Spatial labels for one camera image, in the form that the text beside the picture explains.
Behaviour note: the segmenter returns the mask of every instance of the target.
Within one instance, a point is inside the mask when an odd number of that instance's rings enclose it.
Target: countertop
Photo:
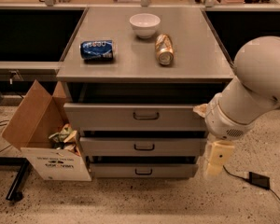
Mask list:
[[[137,13],[153,13],[161,27],[149,39],[138,38],[129,24]],[[155,56],[155,39],[168,34],[174,61],[162,66]],[[115,59],[85,63],[83,41],[112,39]],[[210,82],[230,81],[233,72],[201,9],[189,6],[91,6],[57,75],[67,82]]]

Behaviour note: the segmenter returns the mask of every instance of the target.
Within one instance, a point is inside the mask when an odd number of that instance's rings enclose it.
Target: concrete floor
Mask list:
[[[0,121],[10,119],[15,110],[0,106]],[[240,176],[249,171],[268,175],[280,196],[280,110],[258,119],[255,129],[235,144],[227,169]],[[0,137],[0,149],[7,145]],[[21,153],[9,147],[0,156]],[[6,200],[15,169],[0,168],[0,223],[280,224],[280,202],[270,191],[224,172],[206,179],[203,158],[199,162],[201,168],[189,180],[44,181],[32,170],[17,203]]]

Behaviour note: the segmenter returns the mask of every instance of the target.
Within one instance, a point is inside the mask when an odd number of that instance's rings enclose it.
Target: cabinet drawer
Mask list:
[[[194,177],[197,164],[91,164],[93,177]]]
[[[85,131],[204,131],[192,105],[64,105],[74,129]]]
[[[200,156],[200,138],[80,138],[86,156]]]

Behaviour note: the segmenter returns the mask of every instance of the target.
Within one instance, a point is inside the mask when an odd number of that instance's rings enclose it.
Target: open box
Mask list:
[[[19,149],[45,180],[91,181],[81,156],[52,148],[49,136],[68,122],[63,105],[67,101],[61,82],[50,95],[37,81],[28,90],[2,137]]]

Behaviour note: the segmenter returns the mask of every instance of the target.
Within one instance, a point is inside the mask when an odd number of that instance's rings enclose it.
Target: black drawer handle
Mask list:
[[[152,169],[150,169],[150,171],[149,172],[143,172],[143,171],[137,171],[137,169],[134,169],[134,173],[136,174],[136,175],[152,175]]]
[[[155,149],[155,144],[152,144],[152,147],[138,147],[137,144],[134,144],[133,148],[137,151],[152,151]]]
[[[152,116],[139,116],[136,114],[136,112],[133,112],[133,118],[137,119],[137,120],[156,120],[160,117],[159,112],[156,112],[154,115]]]

